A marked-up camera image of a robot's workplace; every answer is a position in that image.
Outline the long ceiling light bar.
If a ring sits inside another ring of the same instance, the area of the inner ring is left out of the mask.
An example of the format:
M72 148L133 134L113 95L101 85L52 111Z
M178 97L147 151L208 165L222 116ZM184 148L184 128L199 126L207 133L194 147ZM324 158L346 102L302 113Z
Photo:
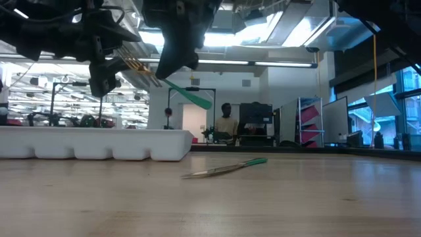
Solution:
M295 63L283 61L231 61L231 60L214 60L199 59L199 64L205 65L235 65L235 66L266 66L266 67L283 67L283 68L317 68L317 63Z

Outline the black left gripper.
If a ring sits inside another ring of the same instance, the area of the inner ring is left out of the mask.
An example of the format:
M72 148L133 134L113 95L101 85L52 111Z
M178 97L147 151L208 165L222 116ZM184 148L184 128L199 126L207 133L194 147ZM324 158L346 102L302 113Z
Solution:
M141 38L114 21L110 9L85 9L82 13L82 56L77 59L90 62L89 84L93 96L103 97L115 89L116 74L128 69L120 57L106 58L121 48L124 41L140 42Z

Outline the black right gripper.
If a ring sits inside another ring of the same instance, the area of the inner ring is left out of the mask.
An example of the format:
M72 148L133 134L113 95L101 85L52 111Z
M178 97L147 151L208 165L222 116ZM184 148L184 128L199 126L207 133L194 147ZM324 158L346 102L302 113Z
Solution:
M214 21L214 16L223 0L143 0L142 14L150 28L187 28L206 32ZM195 52L204 45L202 32L185 30L165 30L156 77L159 80L186 66L195 70L199 56Z

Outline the grey ceiling box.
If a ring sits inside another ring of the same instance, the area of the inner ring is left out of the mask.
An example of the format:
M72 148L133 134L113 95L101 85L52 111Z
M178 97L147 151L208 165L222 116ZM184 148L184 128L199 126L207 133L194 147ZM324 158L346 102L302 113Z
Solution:
M223 16L223 27L229 31L233 29L233 12L232 11L222 11Z

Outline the black computer monitor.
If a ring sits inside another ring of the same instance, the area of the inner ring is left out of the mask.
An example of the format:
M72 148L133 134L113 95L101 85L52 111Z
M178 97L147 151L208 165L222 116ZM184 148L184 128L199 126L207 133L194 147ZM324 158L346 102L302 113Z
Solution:
M271 104L242 103L239 106L239 122L242 124L272 124Z

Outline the white plastic cutlery tray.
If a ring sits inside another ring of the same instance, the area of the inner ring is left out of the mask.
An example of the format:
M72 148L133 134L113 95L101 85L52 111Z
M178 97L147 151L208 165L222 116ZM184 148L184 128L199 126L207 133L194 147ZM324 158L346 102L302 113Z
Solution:
M0 126L0 159L180 161L192 140L187 130Z

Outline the white angled hanging panel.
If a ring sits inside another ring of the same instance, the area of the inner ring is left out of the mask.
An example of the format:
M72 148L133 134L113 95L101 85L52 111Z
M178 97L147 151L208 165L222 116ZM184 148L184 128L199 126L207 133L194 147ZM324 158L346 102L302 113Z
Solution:
M365 102L375 117L390 117L401 115L397 101L391 92L377 93L364 97Z

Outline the black box device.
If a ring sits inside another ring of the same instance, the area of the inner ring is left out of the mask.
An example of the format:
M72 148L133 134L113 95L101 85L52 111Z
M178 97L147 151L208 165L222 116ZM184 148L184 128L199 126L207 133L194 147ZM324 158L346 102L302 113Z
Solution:
M349 147L362 147L363 146L363 137L362 130L352 132L347 135L346 144Z

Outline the gold fork green handle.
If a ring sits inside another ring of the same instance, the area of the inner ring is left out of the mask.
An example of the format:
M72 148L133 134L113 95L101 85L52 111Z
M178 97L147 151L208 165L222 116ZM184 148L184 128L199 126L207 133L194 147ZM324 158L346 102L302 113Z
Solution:
M180 88L179 86L175 85L174 83L168 81L167 79L158 79L155 73L150 70L144 63L142 63L138 58L134 56L133 53L130 53L126 46L122 46L121 48L116 50L116 54L128 65L130 69L136 72L139 75L146 76L147 79L157 88L162 87L162 82L167 84L170 89L176 90L182 96L184 96L187 100L191 101L192 103L196 104L202 109L210 109L212 107L212 103L206 99L203 99L199 96L193 95L192 93L188 92L185 89Z

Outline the white board panel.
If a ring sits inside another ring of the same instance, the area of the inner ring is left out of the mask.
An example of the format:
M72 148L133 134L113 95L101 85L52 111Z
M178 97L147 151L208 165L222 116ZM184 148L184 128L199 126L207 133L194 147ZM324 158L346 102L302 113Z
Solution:
M322 109L324 143L344 144L349 133L347 97L326 104Z

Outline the grey board panel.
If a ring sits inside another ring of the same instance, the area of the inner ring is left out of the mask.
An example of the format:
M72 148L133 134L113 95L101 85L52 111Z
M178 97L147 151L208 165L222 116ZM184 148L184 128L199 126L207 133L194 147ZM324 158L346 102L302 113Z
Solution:
M286 103L280 107L280 139L295 141L296 116L297 116L298 99Z

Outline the black gantry frame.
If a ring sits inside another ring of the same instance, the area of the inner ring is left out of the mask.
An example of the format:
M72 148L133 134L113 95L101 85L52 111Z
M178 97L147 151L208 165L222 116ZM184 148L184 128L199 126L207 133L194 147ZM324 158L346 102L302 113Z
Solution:
M203 99L195 94L192 94L192 92L199 92L199 91L204 91L204 92L208 92L208 91L212 91L213 92L213 96L211 96L210 98L212 99L212 102L207 101L206 99ZM177 95L180 94L183 97L185 97L188 101L196 104L197 106L201 107L202 109L205 110L209 110L209 109L213 109L213 123L212 126L214 126L215 121L216 121L216 108L215 108L215 104L216 104L216 89L213 88L199 88L199 87L186 87L186 88L169 88L168 89L168 107L170 107L170 101L172 99L173 95Z
M65 88L68 85L76 86L76 87L87 87L89 83L87 82L53 82L53 88L51 93L51 104L50 104L50 112L49 116L52 117L54 112L54 102L55 102L55 96L58 94L58 91L56 91L56 87L60 85L62 86L62 89ZM103 112L103 97L100 98L99 101L99 117L98 122L96 123L97 128L102 128L102 112Z

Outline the black aluminium table frame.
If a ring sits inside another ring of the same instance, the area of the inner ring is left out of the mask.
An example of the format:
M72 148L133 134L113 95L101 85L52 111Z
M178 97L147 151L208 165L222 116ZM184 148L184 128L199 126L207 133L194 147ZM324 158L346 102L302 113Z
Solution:
M393 149L368 149L347 147L253 147L253 146L218 146L218 145L192 145L193 152L237 152L237 153L319 153L358 155L363 157L375 157L382 159L395 159L403 161L415 161L421 163L421 152L400 151Z

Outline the metal shelf pink bins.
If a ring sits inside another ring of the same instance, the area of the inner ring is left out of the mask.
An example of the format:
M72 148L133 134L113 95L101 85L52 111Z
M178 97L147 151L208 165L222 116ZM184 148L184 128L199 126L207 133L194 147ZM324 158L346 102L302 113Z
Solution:
M306 148L324 145L323 102L320 97L297 100L295 141Z

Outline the person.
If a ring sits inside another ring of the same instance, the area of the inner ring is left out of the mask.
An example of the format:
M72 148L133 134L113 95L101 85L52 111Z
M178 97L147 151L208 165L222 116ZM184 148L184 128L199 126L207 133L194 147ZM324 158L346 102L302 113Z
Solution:
M224 103L221 106L222 116L216 120L215 131L218 133L227 133L225 136L218 136L218 142L227 145L235 145L237 140L238 122L231 117L232 106L230 103Z

